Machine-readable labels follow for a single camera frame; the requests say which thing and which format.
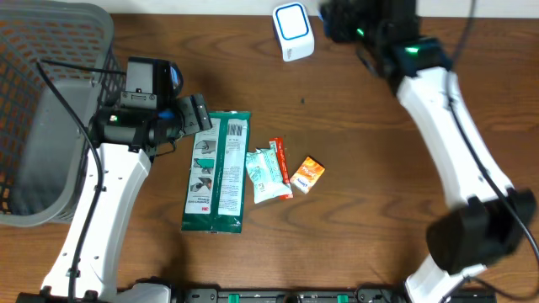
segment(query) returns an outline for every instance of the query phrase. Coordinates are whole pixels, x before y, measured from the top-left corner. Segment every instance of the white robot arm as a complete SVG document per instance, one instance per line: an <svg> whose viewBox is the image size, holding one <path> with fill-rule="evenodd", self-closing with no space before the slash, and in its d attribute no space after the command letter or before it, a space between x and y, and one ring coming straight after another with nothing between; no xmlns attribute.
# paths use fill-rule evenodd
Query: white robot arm
<svg viewBox="0 0 539 303"><path fill-rule="evenodd" d="M479 172L447 107L447 96L443 87L446 74L445 68L432 67L418 72L417 77L405 77L397 96L401 105L414 119L435 162L447 207L455 210L466 206L471 197L490 201L497 196ZM462 126L483 165L490 171L491 178L498 188L507 194L506 189L512 188L513 185L490 156L473 124L462 100L456 75L451 79L454 106ZM477 264L463 269L459 274L449 275L428 256L419 270L407 279L406 291L413 303L440 302L465 277L480 274L485 269L486 266Z"/></svg>
<svg viewBox="0 0 539 303"><path fill-rule="evenodd" d="M150 172L147 154L130 152L127 146L102 144L99 158L103 162L104 187L86 235L78 264L75 296L83 298L86 291L95 291L100 300L113 301L116 296L116 273L120 251L131 210L142 183ZM69 270L83 223L92 203L97 184L97 168L88 152L88 170L81 197L67 239L41 289L67 297Z"/></svg>

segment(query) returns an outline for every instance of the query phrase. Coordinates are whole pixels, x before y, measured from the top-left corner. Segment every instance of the orange package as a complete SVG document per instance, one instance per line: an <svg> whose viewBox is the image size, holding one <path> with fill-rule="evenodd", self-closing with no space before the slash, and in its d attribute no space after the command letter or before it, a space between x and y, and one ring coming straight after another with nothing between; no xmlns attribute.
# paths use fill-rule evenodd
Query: orange package
<svg viewBox="0 0 539 303"><path fill-rule="evenodd" d="M312 189L325 170L326 168L320 163L314 161L311 157L307 157L297 172L294 173L290 182L306 194Z"/></svg>
<svg viewBox="0 0 539 303"><path fill-rule="evenodd" d="M292 187L290 186L290 179L288 178L288 168L286 168L286 158L285 158L285 148L283 147L283 138L277 137L271 139L269 142L269 146L275 151L277 154L277 161L279 161L280 166L280 173L283 175L283 181L285 182L286 186L288 186L289 189ZM279 196L279 199L291 199L294 198L294 194L283 194Z"/></svg>

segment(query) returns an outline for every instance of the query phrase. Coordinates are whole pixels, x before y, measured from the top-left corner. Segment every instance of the green package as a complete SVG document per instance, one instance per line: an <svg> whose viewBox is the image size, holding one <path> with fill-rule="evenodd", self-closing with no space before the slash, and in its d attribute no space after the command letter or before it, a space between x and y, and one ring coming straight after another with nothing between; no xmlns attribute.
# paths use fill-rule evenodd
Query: green package
<svg viewBox="0 0 539 303"><path fill-rule="evenodd" d="M210 113L195 135L182 231L242 232L250 113Z"/></svg>

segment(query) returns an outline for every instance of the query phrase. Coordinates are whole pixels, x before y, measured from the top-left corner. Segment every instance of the green and white packet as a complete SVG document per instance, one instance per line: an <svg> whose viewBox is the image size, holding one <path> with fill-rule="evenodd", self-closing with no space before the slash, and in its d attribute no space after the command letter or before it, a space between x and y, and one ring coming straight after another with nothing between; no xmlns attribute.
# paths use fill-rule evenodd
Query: green and white packet
<svg viewBox="0 0 539 303"><path fill-rule="evenodd" d="M210 113L211 130L195 135L182 231L242 232L250 116Z"/></svg>
<svg viewBox="0 0 539 303"><path fill-rule="evenodd" d="M254 185L254 203L292 194L292 189L283 181L277 154L274 149L257 149L247 153L247 173Z"/></svg>

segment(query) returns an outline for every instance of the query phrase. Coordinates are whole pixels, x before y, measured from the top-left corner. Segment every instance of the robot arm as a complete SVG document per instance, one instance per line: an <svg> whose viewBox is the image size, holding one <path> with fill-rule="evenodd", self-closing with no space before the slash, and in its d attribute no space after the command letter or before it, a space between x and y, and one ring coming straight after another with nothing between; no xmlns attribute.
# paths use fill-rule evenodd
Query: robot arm
<svg viewBox="0 0 539 303"><path fill-rule="evenodd" d="M433 67L418 72L417 77L405 77L397 96L401 105L410 113L424 138L440 175L446 204L450 210L465 207L471 197L481 201L497 198L494 191L483 180L476 163L456 127L443 88L446 69ZM453 98L456 112L470 138L474 149L485 167L490 171L493 181L507 194L512 188L509 179L501 172L488 153L481 136L462 100L456 77L453 85ZM465 277L474 276L486 270L483 264L466 267L458 274L448 274L428 256L419 270L406 281L406 291L413 303L440 302L450 294Z"/></svg>
<svg viewBox="0 0 539 303"><path fill-rule="evenodd" d="M211 128L201 95L177 98L182 85L181 73L172 62L132 57L119 106L104 106L93 117L90 138L103 165L104 183L78 259L73 292L76 298L170 302L171 289L160 284L138 284L117 295L116 275L131 210L150 172L157 146ZM64 301L68 297L73 257L98 181L92 151L88 151L87 163L71 228L41 286L40 300ZM30 297L35 298L20 295L18 301L32 301Z"/></svg>
<svg viewBox="0 0 539 303"><path fill-rule="evenodd" d="M116 274L125 231L151 163L143 150L129 152L122 145L105 143L98 151L104 166L104 187L81 253L75 296L83 298L86 291L91 290L100 300L112 301L116 295ZM48 289L50 295L67 296L73 253L96 183L97 168L92 153L88 152L88 171L77 211L60 255L41 286L43 290Z"/></svg>
<svg viewBox="0 0 539 303"><path fill-rule="evenodd" d="M358 50L369 71L387 80L414 119L440 175L450 214L429 227L430 255L407 279L406 293L397 294L397 301L426 303L446 300L462 281L514 252L523 234L504 200L483 179L456 119L495 187L526 226L536 201L529 190L516 192L488 153L454 74L449 77L450 107L444 84L453 63L437 39L419 34L415 10L415 0L334 0L321 7L321 16L326 35L335 42L359 41L372 54L376 68ZM362 293L364 302L375 301L379 291Z"/></svg>

